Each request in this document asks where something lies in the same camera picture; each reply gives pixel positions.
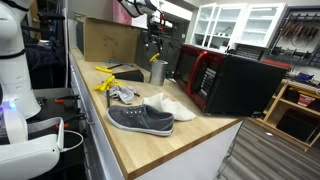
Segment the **blue light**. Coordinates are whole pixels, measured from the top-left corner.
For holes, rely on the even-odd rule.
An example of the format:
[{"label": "blue light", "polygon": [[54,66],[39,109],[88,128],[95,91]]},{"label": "blue light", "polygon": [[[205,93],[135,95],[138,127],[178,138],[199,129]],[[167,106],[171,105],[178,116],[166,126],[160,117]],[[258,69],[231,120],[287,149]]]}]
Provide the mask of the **blue light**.
[{"label": "blue light", "polygon": [[14,110],[17,109],[17,107],[16,107],[16,105],[14,104],[14,102],[9,102],[9,107],[10,107],[11,109],[14,109]]}]

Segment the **black microwave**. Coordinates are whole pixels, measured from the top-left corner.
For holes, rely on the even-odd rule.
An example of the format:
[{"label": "black microwave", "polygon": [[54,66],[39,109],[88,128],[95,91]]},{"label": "black microwave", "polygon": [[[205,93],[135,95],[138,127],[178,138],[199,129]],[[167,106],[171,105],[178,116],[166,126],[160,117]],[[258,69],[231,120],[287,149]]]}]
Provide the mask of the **black microwave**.
[{"label": "black microwave", "polygon": [[183,44],[174,79],[207,114],[263,112],[288,69]]}]

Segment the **shoe sole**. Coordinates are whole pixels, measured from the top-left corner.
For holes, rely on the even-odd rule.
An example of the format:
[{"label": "shoe sole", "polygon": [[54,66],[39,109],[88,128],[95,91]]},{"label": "shoe sole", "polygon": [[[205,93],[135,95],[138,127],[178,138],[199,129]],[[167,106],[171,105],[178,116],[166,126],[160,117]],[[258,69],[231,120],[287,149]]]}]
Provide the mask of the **shoe sole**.
[{"label": "shoe sole", "polygon": [[148,134],[153,134],[153,135],[158,135],[158,136],[170,136],[173,132],[173,128],[169,131],[158,131],[158,130],[153,130],[153,129],[129,128],[129,127],[123,126],[111,118],[111,116],[109,115],[109,109],[107,112],[107,116],[108,116],[108,119],[111,122],[111,124],[113,124],[114,126],[116,126],[119,129],[123,129],[123,130],[127,130],[127,131],[143,132],[143,133],[148,133]]}]

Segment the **microwave handle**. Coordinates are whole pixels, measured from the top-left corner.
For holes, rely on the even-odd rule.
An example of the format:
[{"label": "microwave handle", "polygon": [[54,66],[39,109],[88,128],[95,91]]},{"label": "microwave handle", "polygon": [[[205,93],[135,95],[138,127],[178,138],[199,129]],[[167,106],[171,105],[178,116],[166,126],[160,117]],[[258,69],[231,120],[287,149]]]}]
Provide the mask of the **microwave handle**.
[{"label": "microwave handle", "polygon": [[192,72],[191,72],[191,75],[189,76],[188,86],[187,86],[187,92],[190,95],[194,94],[193,90],[192,90],[192,84],[193,84],[194,78],[198,72],[199,65],[204,60],[204,57],[206,57],[207,55],[208,55],[208,51],[202,51],[199,54],[199,56],[197,57],[196,62],[194,63],[194,68],[192,68]]}]

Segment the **white cloth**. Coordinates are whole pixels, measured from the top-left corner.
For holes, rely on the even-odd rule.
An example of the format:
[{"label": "white cloth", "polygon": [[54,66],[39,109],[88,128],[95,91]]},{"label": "white cloth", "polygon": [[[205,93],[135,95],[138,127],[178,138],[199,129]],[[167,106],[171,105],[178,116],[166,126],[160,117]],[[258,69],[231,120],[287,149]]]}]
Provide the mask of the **white cloth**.
[{"label": "white cloth", "polygon": [[178,121],[190,121],[196,117],[193,112],[181,103],[172,101],[169,98],[162,100],[162,98],[163,93],[159,93],[149,98],[143,98],[142,104],[147,104],[160,112],[170,112],[173,114],[174,119]]},{"label": "white cloth", "polygon": [[109,90],[109,96],[112,99],[120,99],[125,104],[132,104],[135,92],[132,86],[113,85]]}]

